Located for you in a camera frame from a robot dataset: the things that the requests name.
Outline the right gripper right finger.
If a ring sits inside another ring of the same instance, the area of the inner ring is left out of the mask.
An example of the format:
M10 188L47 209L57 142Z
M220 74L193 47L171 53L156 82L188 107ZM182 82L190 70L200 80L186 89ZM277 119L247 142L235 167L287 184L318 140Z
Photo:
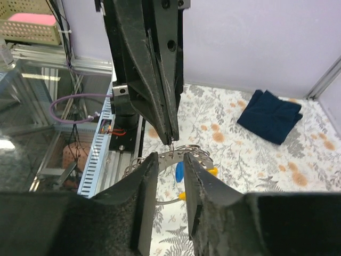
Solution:
M242 194L183 163L195 255L340 255L340 193Z

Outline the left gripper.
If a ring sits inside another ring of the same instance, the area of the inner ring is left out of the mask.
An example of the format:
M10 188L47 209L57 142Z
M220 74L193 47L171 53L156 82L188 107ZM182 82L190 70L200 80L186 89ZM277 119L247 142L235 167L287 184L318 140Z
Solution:
M116 116L138 115L161 141L179 139L183 92L183 13L190 1L96 1L104 17L116 81Z

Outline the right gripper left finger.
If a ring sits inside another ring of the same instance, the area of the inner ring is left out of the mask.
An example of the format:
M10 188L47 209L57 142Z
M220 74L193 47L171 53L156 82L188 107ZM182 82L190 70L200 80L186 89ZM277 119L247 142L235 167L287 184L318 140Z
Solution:
M148 255L157 153L92 198L1 193L1 255Z

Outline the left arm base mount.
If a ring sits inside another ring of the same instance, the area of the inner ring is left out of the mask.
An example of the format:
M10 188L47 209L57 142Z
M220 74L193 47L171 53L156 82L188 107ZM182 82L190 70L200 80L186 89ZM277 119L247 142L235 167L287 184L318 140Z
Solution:
M139 116L116 116L112 131L109 150L132 153L135 150Z

